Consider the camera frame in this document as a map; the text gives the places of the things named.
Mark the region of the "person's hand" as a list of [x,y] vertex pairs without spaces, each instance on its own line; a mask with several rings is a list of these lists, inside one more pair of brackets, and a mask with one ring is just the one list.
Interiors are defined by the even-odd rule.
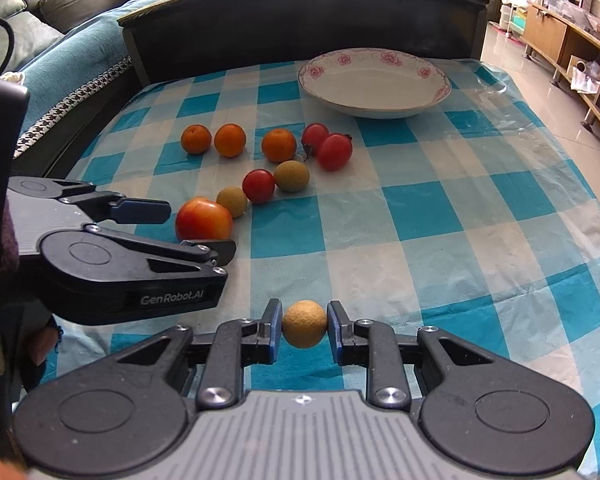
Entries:
[[27,464],[12,430],[12,404],[41,382],[61,330],[43,307],[18,292],[19,250],[9,204],[0,242],[0,479],[21,479]]

